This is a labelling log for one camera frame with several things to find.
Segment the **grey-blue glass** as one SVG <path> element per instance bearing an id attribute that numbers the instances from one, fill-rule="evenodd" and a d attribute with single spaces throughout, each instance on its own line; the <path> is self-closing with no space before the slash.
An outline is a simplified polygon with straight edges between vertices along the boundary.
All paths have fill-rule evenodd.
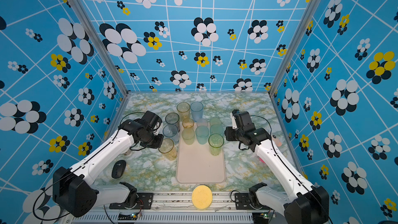
<path id="1" fill-rule="evenodd" d="M 171 139 L 175 144 L 179 143 L 179 129 L 174 124 L 167 124 L 162 130 L 165 139 Z"/>

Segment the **yellow glass column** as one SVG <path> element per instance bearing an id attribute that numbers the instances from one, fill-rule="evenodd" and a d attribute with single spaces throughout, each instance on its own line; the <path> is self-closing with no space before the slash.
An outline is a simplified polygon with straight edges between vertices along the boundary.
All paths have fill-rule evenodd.
<path id="1" fill-rule="evenodd" d="M 164 139 L 158 151 L 169 161 L 177 159 L 177 149 L 172 139 Z"/>

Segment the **tall green-teal glass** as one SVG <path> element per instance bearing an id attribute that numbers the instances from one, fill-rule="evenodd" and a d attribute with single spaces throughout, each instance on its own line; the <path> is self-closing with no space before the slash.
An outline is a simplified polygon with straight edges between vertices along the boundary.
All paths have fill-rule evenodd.
<path id="1" fill-rule="evenodd" d="M 221 124 L 214 124 L 210 127 L 210 133 L 224 135 L 224 128 Z"/>

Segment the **green glass column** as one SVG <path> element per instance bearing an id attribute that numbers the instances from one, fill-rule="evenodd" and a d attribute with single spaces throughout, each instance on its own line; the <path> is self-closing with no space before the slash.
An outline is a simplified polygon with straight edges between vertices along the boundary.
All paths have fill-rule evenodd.
<path id="1" fill-rule="evenodd" d="M 209 136 L 208 144 L 210 148 L 210 153 L 213 156 L 218 156 L 222 151 L 222 147 L 224 145 L 224 138 L 222 135 L 214 133 Z"/>

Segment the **pale green glass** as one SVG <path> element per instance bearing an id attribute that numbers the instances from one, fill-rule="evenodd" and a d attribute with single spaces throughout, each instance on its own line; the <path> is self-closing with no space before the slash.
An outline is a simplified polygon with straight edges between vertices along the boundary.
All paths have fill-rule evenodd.
<path id="1" fill-rule="evenodd" d="M 193 128 L 187 128 L 182 131 L 182 138 L 187 145 L 192 145 L 195 141 L 195 131 Z"/>
<path id="2" fill-rule="evenodd" d="M 210 119 L 210 126 L 221 125 L 221 124 L 222 124 L 221 120 L 217 117 L 213 117 Z"/>

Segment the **tall teal glass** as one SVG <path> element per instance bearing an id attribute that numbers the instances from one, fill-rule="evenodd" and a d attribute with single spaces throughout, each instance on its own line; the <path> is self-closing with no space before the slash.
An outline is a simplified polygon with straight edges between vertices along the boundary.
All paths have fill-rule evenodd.
<path id="1" fill-rule="evenodd" d="M 195 134 L 199 144 L 204 145 L 208 142 L 209 128 L 207 126 L 198 126 L 195 130 Z"/>

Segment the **small amber glass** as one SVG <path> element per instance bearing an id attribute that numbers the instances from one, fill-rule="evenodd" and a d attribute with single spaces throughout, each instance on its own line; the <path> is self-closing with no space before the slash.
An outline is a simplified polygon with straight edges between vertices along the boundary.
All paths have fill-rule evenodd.
<path id="1" fill-rule="evenodd" d="M 182 125 L 183 125 L 184 129 L 190 129 L 190 128 L 194 127 L 194 120 L 191 118 L 185 118 L 182 121 Z"/>

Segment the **small clear glass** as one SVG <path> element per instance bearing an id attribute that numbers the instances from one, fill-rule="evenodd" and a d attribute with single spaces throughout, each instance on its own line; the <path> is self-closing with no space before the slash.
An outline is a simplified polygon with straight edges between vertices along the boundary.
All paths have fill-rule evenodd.
<path id="1" fill-rule="evenodd" d="M 197 126 L 198 127 L 201 127 L 201 126 L 208 127 L 208 121 L 206 119 L 204 119 L 204 118 L 200 118 L 197 121 Z"/>

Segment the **tall blue glass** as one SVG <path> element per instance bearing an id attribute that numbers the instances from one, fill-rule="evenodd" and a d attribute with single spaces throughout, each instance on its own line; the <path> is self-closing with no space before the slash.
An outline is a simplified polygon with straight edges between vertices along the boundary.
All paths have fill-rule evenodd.
<path id="1" fill-rule="evenodd" d="M 192 119 L 194 122 L 203 118 L 204 105 L 202 102 L 193 102 L 190 105 Z"/>

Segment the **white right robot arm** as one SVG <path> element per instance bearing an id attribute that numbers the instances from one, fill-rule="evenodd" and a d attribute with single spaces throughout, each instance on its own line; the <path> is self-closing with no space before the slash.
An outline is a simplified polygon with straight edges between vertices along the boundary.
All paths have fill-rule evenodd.
<path id="1" fill-rule="evenodd" d="M 271 169 L 284 193 L 258 183 L 249 189 L 248 198 L 254 208 L 263 206 L 282 214 L 289 224 L 325 224 L 329 221 L 329 194 L 309 180 L 281 154 L 271 135 L 263 128 L 246 132 L 226 127 L 227 141 L 238 141 L 249 147 Z"/>

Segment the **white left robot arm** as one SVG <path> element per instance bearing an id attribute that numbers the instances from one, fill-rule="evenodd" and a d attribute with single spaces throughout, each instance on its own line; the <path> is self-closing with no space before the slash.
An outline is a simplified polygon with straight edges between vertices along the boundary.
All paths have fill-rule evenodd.
<path id="1" fill-rule="evenodd" d="M 100 173 L 134 144 L 158 149 L 164 136 L 152 132 L 137 121 L 127 120 L 95 151 L 70 168 L 58 168 L 53 174 L 53 201 L 74 217 L 82 217 L 92 208 L 118 203 L 132 208 L 137 204 L 137 189 L 129 183 L 95 186 Z"/>

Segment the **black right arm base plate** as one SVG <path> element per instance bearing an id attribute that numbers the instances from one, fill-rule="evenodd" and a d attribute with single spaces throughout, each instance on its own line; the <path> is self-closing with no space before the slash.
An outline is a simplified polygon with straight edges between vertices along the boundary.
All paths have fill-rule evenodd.
<path id="1" fill-rule="evenodd" d="M 255 207 L 249 199 L 248 193 L 235 192 L 232 194 L 232 200 L 235 202 L 235 208 L 237 210 L 265 210 L 268 211 L 270 208 L 268 206 L 261 205 L 260 207 Z"/>

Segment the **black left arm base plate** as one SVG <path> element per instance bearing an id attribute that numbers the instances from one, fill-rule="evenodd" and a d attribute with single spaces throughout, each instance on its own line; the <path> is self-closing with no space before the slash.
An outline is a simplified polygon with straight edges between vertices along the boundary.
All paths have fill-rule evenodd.
<path id="1" fill-rule="evenodd" d="M 137 193 L 136 201 L 133 206 L 128 206 L 125 203 L 112 203 L 109 205 L 110 209 L 136 209 L 136 210 L 147 210 L 151 209 L 153 203 L 153 193 Z"/>

